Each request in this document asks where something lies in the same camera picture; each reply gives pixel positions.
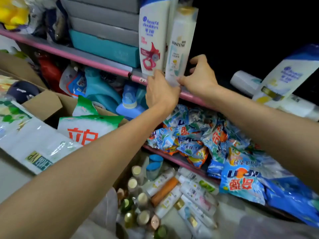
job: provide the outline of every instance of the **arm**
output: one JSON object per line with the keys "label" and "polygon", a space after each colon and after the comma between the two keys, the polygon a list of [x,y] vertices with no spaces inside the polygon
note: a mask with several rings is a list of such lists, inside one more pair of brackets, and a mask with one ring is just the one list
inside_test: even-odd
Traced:
{"label": "arm", "polygon": [[180,84],[223,113],[283,167],[319,193],[319,184],[313,180],[319,173],[319,124],[219,86],[205,55],[190,62],[197,64],[191,69],[193,74],[181,77]]}
{"label": "arm", "polygon": [[172,112],[179,93],[156,71],[148,78],[148,110],[58,161],[0,205],[0,238],[71,237]]}

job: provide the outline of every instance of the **hand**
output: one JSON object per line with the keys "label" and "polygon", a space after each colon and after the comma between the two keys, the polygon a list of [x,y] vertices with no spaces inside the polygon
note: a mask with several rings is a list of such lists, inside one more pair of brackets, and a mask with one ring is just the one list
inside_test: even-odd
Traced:
{"label": "hand", "polygon": [[163,72],[158,69],[154,71],[154,76],[147,77],[146,104],[149,108],[163,108],[168,116],[177,105],[180,92],[181,88],[171,87]]}
{"label": "hand", "polygon": [[205,96],[218,86],[215,73],[204,54],[192,58],[189,62],[196,64],[196,67],[190,69],[191,75],[182,76],[177,81],[195,96],[205,99]]}

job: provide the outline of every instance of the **orange tube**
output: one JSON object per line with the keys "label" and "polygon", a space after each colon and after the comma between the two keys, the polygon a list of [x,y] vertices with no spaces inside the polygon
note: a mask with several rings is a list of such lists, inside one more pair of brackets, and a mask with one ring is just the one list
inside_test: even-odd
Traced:
{"label": "orange tube", "polygon": [[173,177],[151,199],[151,204],[157,206],[165,196],[178,184],[178,179]]}

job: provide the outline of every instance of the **left hand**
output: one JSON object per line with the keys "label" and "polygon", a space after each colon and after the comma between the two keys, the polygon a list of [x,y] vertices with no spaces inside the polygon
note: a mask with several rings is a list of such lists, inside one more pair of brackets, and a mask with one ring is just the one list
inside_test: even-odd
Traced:
{"label": "left hand", "polygon": [[180,92],[181,88],[170,86],[164,73],[158,69],[154,71],[154,76],[147,77],[146,104],[149,108],[161,107],[168,116],[177,105]]}

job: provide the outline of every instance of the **gray box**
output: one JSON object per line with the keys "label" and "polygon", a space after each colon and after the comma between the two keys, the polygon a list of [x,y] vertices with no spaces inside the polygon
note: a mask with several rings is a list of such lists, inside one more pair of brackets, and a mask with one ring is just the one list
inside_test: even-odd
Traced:
{"label": "gray box", "polygon": [[140,0],[74,0],[124,12],[139,13]]}
{"label": "gray box", "polygon": [[61,0],[71,17],[138,31],[138,14],[121,12],[77,1]]}
{"label": "gray box", "polygon": [[75,31],[138,47],[138,32],[134,30],[100,24],[77,17],[70,17],[70,21]]}

